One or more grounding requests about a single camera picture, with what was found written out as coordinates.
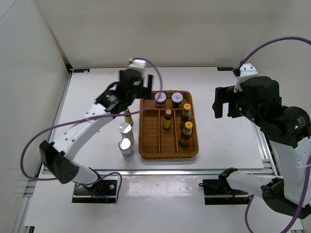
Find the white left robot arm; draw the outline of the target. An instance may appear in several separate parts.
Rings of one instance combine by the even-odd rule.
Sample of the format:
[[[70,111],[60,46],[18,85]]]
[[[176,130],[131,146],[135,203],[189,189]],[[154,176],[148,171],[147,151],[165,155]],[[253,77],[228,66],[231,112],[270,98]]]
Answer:
[[[120,70],[119,80],[95,99],[81,121],[74,123],[58,139],[44,140],[40,144],[42,162],[60,183],[83,184],[91,194],[101,191],[102,182],[96,173],[74,162],[74,158],[94,134],[124,112],[135,99],[152,97],[153,76],[148,75],[147,86],[143,82],[142,72],[132,68]]]

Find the brown wicker divided basket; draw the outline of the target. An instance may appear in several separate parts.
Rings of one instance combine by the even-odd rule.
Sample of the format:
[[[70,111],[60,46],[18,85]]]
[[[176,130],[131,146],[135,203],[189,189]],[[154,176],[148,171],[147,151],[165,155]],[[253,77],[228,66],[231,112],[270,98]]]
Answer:
[[[183,101],[178,109],[173,109],[171,100],[171,96],[175,92],[183,95]],[[180,133],[182,131],[180,117],[185,103],[189,103],[193,107],[191,93],[182,90],[166,90],[164,93],[167,96],[166,108],[157,109],[154,105],[150,109],[140,113],[139,153],[146,160],[191,158],[199,152],[194,109],[191,109],[190,122],[193,123],[193,129],[190,142],[185,147],[179,144]],[[169,130],[163,128],[165,111],[167,109],[172,111],[171,128]]]

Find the aluminium table edge rail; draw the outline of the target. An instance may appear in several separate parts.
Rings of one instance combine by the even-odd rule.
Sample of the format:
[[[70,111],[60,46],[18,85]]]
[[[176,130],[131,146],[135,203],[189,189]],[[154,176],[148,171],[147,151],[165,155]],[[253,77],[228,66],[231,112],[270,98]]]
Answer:
[[[274,171],[271,167],[264,167],[261,169],[239,169],[247,174],[255,175],[273,175]],[[225,171],[225,168],[221,169],[96,169],[100,174],[107,174],[109,172],[118,172],[121,175],[218,175]]]

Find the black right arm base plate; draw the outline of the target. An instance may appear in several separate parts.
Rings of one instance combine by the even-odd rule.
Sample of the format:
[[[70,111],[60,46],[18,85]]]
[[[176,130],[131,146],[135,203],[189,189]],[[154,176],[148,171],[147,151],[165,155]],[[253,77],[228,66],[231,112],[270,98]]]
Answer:
[[[218,175],[217,179],[204,179],[198,184],[203,188],[205,205],[247,205],[249,195],[247,192],[232,189],[226,180],[236,168],[228,168]]]

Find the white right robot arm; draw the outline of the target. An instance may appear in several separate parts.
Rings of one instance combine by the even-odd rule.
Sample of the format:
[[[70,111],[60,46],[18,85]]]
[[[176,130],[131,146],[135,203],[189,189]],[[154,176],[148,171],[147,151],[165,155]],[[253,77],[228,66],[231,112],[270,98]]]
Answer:
[[[218,87],[212,106],[215,117],[245,117],[267,135],[276,151],[279,178],[260,178],[229,168],[219,175],[218,188],[224,194],[241,190],[260,197],[275,212],[304,219],[311,213],[311,120],[299,107],[282,105],[279,84],[266,76],[249,78],[237,90]]]

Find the yellow-cap red sauce bottle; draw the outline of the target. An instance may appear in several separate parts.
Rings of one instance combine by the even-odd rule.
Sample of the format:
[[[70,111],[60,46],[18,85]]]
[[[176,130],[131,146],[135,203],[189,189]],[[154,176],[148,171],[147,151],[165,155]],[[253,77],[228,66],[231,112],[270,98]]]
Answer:
[[[191,120],[191,105],[189,103],[185,103],[183,105],[183,111],[180,117],[180,127],[184,128],[185,123]]]

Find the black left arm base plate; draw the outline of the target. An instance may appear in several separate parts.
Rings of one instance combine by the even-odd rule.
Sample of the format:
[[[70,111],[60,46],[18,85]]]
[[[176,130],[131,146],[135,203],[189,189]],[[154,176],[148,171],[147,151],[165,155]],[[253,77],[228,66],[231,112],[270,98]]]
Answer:
[[[92,187],[76,184],[73,189],[72,203],[115,204],[120,184],[118,175],[111,175]]]

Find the dark silver-lid sauce jar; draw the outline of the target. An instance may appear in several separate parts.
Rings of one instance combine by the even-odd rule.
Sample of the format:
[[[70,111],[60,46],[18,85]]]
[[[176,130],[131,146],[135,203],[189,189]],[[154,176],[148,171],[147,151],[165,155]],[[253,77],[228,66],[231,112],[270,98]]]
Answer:
[[[167,96],[163,92],[158,92],[155,94],[155,108],[162,109],[166,108]]]

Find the yellow-label cork bottle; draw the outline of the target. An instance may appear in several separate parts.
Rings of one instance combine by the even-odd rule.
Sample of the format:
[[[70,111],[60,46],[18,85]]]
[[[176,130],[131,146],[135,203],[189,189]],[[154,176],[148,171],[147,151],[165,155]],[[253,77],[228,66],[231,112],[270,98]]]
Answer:
[[[163,128],[165,130],[169,130],[171,128],[171,119],[172,119],[172,111],[167,109],[165,111],[164,121],[163,121]]]
[[[130,113],[129,109],[126,109],[126,110],[124,111],[124,113],[125,113],[125,114],[129,114],[129,113]],[[131,126],[133,126],[133,124],[134,124],[131,115],[125,116],[125,117],[124,117],[124,121],[127,122],[127,123],[129,123]]]

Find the silver-lid spice jar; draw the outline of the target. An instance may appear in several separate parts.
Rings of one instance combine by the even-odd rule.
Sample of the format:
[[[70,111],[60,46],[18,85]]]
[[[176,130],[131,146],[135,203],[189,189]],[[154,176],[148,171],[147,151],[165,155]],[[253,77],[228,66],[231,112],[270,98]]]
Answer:
[[[122,138],[128,138],[132,145],[135,143],[132,126],[128,122],[123,122],[119,126],[119,131],[121,133]]]
[[[128,138],[122,138],[118,141],[119,150],[124,159],[132,159],[134,156],[131,141]]]

